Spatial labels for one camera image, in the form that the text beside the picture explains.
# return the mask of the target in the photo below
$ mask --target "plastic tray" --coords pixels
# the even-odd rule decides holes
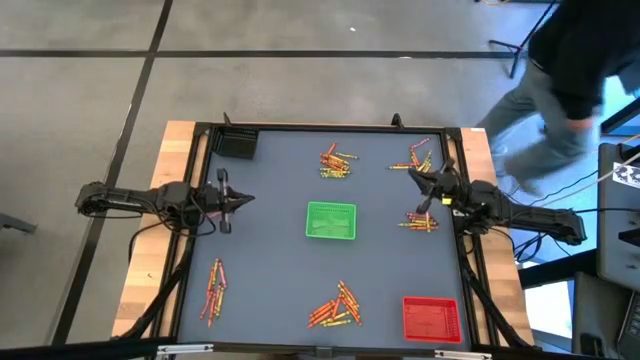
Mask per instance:
[[[308,237],[355,240],[356,205],[310,201],[307,207]]]
[[[404,297],[404,338],[407,341],[462,342],[455,299]]]

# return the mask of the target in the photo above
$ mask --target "gray pants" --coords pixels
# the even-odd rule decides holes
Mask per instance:
[[[506,141],[528,140],[510,139],[509,135],[516,125],[535,113],[540,113],[544,120],[544,138],[518,153],[507,154]],[[509,91],[477,127],[486,129],[497,167],[504,161],[504,170],[521,183],[575,163],[595,148],[599,136],[597,126],[582,131],[568,127],[567,116],[551,92],[551,78],[530,61],[520,84]]]

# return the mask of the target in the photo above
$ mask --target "red tray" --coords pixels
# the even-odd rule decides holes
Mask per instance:
[[[462,342],[455,299],[405,296],[402,313],[404,338],[407,341]]]

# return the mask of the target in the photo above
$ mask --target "wooden table edge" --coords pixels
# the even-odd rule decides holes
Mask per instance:
[[[173,120],[167,123],[150,187],[158,187],[171,181],[182,181],[195,125],[195,121]],[[495,184],[496,177],[493,162],[484,130],[463,128],[461,129],[461,135],[467,170],[471,180],[485,180]],[[201,141],[204,143],[206,137],[202,137]],[[457,158],[455,143],[449,140],[448,145],[452,157]],[[197,185],[204,159],[202,150],[204,146],[199,148],[200,151],[196,154],[192,185]],[[144,216],[140,226],[152,224],[155,220],[154,216]],[[170,232],[164,227],[156,227],[138,236],[114,321],[113,336],[127,331],[157,294],[169,248],[169,237]],[[511,243],[503,234],[497,232],[489,232],[489,234],[482,236],[481,239],[492,298],[520,336],[528,343],[533,344],[533,334],[526,314],[524,293],[520,287],[518,271],[513,262]],[[184,239],[181,239],[176,257],[179,258],[181,256],[183,249]],[[470,257],[470,260],[475,268],[474,259]],[[175,290],[165,306],[160,335],[168,335],[169,333],[174,304]],[[476,296],[474,296],[474,305],[480,341],[483,344],[488,344],[489,336],[485,314],[482,304]]]

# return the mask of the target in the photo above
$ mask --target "person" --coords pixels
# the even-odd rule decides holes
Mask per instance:
[[[640,1],[564,0],[533,35],[519,85],[477,125],[485,128],[498,176],[511,175],[538,195],[535,181],[563,169],[597,145],[605,78],[640,62]],[[506,142],[530,115],[544,136],[517,153]]]

